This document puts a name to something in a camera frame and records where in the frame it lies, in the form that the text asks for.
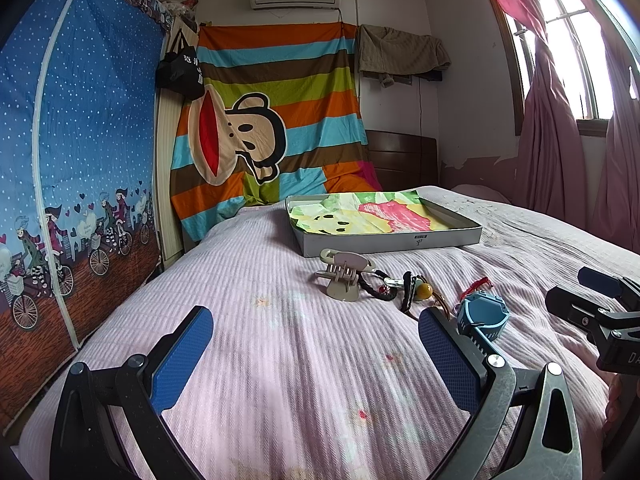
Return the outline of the person right hand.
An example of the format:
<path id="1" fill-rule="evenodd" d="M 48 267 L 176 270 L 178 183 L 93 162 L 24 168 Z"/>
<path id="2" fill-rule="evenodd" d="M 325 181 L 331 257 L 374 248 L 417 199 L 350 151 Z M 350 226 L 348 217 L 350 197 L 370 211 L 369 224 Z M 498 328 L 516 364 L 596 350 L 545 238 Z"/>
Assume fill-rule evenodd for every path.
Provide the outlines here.
<path id="1" fill-rule="evenodd" d="M 602 429 L 604 434 L 608 434 L 616 420 L 620 418 L 620 394 L 622 389 L 620 375 L 615 375 L 608 385 L 608 404 L 606 404 L 605 422 Z"/>

